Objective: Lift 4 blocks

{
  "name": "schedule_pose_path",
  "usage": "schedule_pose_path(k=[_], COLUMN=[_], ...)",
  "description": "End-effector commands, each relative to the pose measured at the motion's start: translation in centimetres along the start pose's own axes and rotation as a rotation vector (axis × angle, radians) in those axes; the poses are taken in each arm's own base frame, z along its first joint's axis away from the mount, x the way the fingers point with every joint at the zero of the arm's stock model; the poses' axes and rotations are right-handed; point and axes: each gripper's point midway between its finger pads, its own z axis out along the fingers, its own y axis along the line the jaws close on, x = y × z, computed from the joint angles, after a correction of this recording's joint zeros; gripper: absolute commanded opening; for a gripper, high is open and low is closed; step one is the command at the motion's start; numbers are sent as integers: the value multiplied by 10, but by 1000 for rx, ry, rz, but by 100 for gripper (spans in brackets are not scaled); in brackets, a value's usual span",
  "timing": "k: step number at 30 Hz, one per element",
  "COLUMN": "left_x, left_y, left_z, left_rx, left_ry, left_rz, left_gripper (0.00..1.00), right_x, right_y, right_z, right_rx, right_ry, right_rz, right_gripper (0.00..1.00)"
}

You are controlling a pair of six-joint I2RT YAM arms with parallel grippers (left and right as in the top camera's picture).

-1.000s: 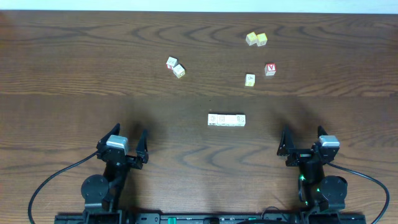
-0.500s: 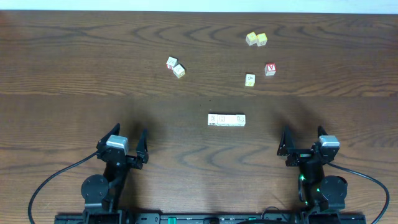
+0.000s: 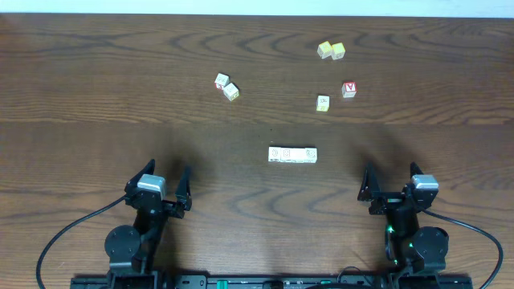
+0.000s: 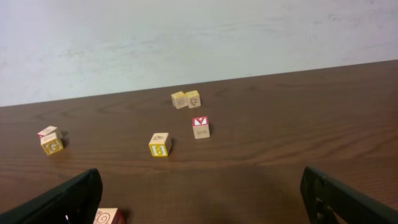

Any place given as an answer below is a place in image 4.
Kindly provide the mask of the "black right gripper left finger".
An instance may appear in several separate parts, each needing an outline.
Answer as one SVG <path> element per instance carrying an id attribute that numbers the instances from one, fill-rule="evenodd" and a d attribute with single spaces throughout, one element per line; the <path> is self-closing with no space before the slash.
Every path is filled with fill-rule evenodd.
<path id="1" fill-rule="evenodd" d="M 94 222 L 103 192 L 98 169 L 92 168 L 42 195 L 1 214 L 1 224 Z"/>

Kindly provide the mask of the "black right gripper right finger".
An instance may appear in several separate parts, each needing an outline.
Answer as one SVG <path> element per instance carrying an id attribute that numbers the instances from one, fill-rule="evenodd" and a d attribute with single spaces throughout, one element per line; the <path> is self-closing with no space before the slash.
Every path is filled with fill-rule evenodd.
<path id="1" fill-rule="evenodd" d="M 304 168 L 300 193 L 310 223 L 397 223 L 397 211 L 324 172 Z"/>

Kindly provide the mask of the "red-edged spiral block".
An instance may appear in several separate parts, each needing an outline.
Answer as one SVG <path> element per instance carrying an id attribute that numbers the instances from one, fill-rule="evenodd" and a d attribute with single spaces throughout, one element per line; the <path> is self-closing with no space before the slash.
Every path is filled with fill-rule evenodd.
<path id="1" fill-rule="evenodd" d="M 118 208 L 99 208 L 93 224 L 126 224 L 126 220 Z"/>

